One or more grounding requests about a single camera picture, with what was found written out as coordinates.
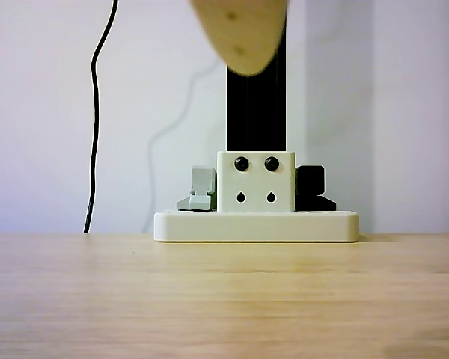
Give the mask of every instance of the wood grain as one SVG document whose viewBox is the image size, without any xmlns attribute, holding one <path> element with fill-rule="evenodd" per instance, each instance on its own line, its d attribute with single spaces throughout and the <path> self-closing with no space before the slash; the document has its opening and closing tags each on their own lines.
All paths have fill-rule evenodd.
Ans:
<svg viewBox="0 0 449 359">
<path fill-rule="evenodd" d="M 236 73 L 256 75 L 279 46 L 287 0 L 191 0 L 208 40 Z"/>
<path fill-rule="evenodd" d="M 449 235 L 3 235 L 1 358 L 449 359 Z"/>
</svg>

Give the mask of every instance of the gray plastic part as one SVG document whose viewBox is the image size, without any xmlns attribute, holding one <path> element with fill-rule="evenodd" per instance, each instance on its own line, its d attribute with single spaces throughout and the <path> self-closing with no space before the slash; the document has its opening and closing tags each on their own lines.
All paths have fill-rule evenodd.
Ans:
<svg viewBox="0 0 449 359">
<path fill-rule="evenodd" d="M 191 196 L 177 203 L 179 211 L 216 211 L 216 169 L 192 168 Z"/>
</svg>

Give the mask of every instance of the cube face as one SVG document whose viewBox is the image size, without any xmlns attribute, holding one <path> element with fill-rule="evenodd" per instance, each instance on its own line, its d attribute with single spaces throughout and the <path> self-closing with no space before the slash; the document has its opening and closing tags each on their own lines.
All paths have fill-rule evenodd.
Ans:
<svg viewBox="0 0 449 359">
<path fill-rule="evenodd" d="M 218 212 L 294 212 L 295 163 L 293 152 L 218 152 Z"/>
</svg>

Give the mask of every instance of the black cable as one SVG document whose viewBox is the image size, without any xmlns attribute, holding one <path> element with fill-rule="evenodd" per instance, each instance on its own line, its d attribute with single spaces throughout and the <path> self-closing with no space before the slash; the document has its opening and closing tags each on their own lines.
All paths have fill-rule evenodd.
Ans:
<svg viewBox="0 0 449 359">
<path fill-rule="evenodd" d="M 93 129 L 93 143 L 91 145 L 91 158 L 90 158 L 90 200 L 88 201 L 88 211 L 87 218 L 85 221 L 85 228 L 83 233 L 88 233 L 91 224 L 91 215 L 93 214 L 93 205 L 95 203 L 95 166 L 97 164 L 97 149 L 98 149 L 98 133 L 100 129 L 100 96 L 98 94 L 98 78 L 97 78 L 97 60 L 100 55 L 100 51 L 106 38 L 110 32 L 113 25 L 114 17 L 118 9 L 118 0 L 113 0 L 112 13 L 108 23 L 106 24 L 105 31 L 95 49 L 93 58 L 91 59 L 91 80 L 93 82 L 93 93 L 94 93 L 94 129 Z"/>
</svg>

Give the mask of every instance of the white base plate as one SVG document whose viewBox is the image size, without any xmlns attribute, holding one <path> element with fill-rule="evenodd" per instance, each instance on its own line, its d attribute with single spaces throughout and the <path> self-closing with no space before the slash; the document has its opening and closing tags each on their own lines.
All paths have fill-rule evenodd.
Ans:
<svg viewBox="0 0 449 359">
<path fill-rule="evenodd" d="M 155 214 L 157 242 L 357 242 L 354 212 L 181 212 Z"/>
</svg>

